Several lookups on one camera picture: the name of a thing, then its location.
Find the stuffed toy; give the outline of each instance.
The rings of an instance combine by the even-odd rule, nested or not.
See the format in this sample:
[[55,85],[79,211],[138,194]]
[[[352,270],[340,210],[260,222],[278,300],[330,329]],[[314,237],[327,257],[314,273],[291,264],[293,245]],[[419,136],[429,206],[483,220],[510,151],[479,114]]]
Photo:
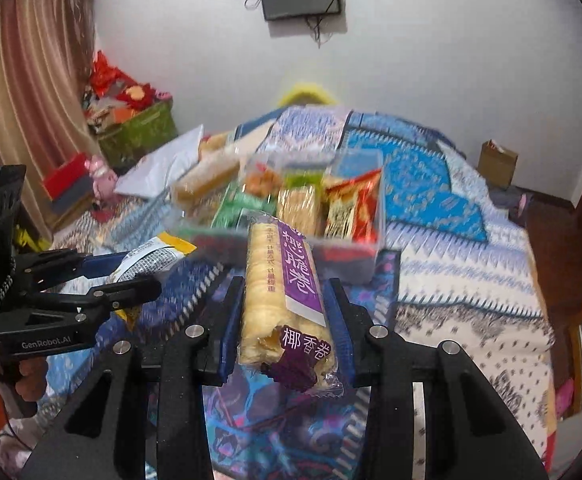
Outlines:
[[120,196],[114,192],[118,176],[107,166],[104,159],[94,155],[91,160],[85,161],[84,167],[94,181],[94,196],[100,209],[116,205],[120,201]]
[[173,99],[173,96],[169,92],[156,92],[155,98],[158,99],[158,101],[170,101]]

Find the pink curtain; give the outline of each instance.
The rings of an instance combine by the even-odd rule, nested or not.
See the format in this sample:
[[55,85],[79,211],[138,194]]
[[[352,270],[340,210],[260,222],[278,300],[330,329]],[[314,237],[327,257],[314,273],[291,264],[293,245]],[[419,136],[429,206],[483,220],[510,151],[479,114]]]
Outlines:
[[92,0],[0,0],[0,164],[26,164],[22,203],[50,239],[42,180],[97,153],[81,109],[93,49]]

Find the red box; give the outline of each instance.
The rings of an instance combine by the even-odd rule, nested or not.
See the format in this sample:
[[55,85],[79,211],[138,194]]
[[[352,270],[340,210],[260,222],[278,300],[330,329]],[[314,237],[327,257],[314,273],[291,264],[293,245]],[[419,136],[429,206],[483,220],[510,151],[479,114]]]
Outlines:
[[69,189],[81,176],[88,174],[84,163],[87,160],[85,153],[78,153],[69,162],[65,162],[57,170],[42,181],[42,185],[49,193],[51,200],[56,200]]

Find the pink plush toy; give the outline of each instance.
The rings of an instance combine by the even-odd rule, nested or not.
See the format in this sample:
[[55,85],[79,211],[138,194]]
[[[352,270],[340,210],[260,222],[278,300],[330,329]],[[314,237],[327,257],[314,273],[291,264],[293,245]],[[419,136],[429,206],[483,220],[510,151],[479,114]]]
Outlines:
[[114,171],[99,155],[94,155],[91,160],[85,161],[84,167],[94,181],[94,195],[98,206],[107,208],[116,205],[120,201],[120,196],[114,192],[118,181],[118,176]]

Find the black cable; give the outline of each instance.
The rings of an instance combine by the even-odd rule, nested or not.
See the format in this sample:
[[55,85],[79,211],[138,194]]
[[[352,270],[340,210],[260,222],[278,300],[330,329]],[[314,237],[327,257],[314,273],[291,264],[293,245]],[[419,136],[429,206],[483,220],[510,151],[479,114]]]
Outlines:
[[33,451],[33,448],[30,446],[27,446],[22,439],[18,436],[18,434],[15,432],[14,428],[11,425],[11,421],[9,420],[9,413],[7,413],[7,407],[4,405],[4,400],[2,401],[2,412],[4,413],[4,418],[6,418],[7,420],[7,427],[9,428],[9,431],[11,431],[11,434],[7,433],[7,432],[3,432],[3,434],[0,436],[10,436],[12,438],[14,438],[15,440],[17,440],[20,445],[26,449],[27,451]]
[[311,31],[313,33],[313,40],[318,44],[318,46],[321,46],[321,36],[322,36],[321,30],[320,30],[320,24],[322,23],[322,20],[324,18],[326,18],[329,11],[331,10],[331,6],[334,3],[335,3],[335,0],[331,0],[329,6],[327,7],[327,10],[325,10],[322,14],[318,14],[317,16],[315,16],[315,25],[312,25],[311,22],[309,21],[311,16],[305,17],[306,26],[311,29]]
[[253,5],[249,5],[249,2],[250,1],[251,0],[245,0],[244,1],[244,8],[247,9],[247,10],[255,10],[255,9],[257,9],[258,7],[260,7],[260,3],[262,2],[262,0],[258,0]]

